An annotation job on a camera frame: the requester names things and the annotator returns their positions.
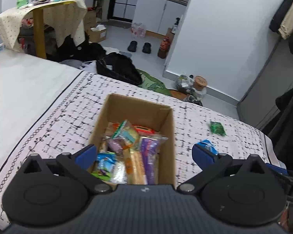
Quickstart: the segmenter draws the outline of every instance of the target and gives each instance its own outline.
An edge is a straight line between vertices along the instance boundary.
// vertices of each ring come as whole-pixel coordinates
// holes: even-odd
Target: table
[[[50,2],[22,10],[11,8],[0,14],[0,37],[8,49],[23,52],[17,37],[22,20],[33,17],[36,53],[38,57],[45,59],[44,24],[55,29],[57,46],[61,46],[68,35],[72,35],[75,45],[79,45],[85,41],[82,20],[86,12],[83,0]]]

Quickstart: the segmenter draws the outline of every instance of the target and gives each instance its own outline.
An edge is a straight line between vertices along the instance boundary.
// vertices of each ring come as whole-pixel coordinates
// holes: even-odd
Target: tablecloth
[[[83,0],[65,0],[36,5],[22,10],[15,7],[2,12],[0,14],[0,37],[6,47],[18,52],[21,51],[17,37],[20,33],[22,19],[30,17],[29,13],[33,9],[67,1],[74,1],[74,3],[45,8],[43,10],[44,23],[55,29],[57,46],[61,46],[64,39],[70,34],[74,36],[75,45],[84,42],[85,33],[82,20],[87,13],[87,7]]]

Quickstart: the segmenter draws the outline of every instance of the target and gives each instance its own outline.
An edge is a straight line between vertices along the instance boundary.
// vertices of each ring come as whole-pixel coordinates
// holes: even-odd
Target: gray cabinet
[[[288,42],[281,40],[249,92],[238,104],[241,121],[263,129],[279,110],[277,97],[293,87],[293,55]]]

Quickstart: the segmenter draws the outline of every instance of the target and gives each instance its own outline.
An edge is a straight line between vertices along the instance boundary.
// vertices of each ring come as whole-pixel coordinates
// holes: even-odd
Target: blue gripper pad
[[[209,165],[214,164],[218,160],[218,157],[204,149],[202,146],[195,144],[192,147],[192,159],[202,170],[204,170]]]
[[[192,159],[202,170],[204,170],[209,165],[214,164],[218,160],[218,156],[203,148],[202,146],[195,144],[192,147]],[[266,163],[266,165],[268,168],[288,176],[288,172],[286,169],[277,167],[269,163]]]
[[[76,154],[75,164],[86,170],[96,161],[96,146],[88,145]]]

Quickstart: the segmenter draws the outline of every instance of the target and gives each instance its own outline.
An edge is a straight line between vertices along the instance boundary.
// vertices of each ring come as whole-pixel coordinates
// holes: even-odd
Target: wooden table leg
[[[34,19],[34,41],[37,57],[46,59],[45,33],[43,23],[43,9],[35,9],[32,11]]]

